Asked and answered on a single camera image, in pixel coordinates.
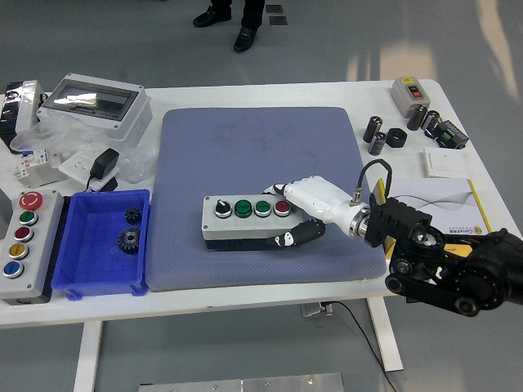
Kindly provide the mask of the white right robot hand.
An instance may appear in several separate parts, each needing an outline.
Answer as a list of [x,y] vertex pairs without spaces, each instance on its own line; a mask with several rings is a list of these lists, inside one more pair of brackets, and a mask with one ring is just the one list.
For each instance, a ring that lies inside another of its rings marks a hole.
[[351,238],[363,238],[370,208],[360,201],[361,188],[352,197],[321,176],[310,176],[285,185],[273,185],[268,194],[279,194],[311,219],[276,237],[268,238],[271,247],[294,247],[318,239],[327,224],[337,225]]

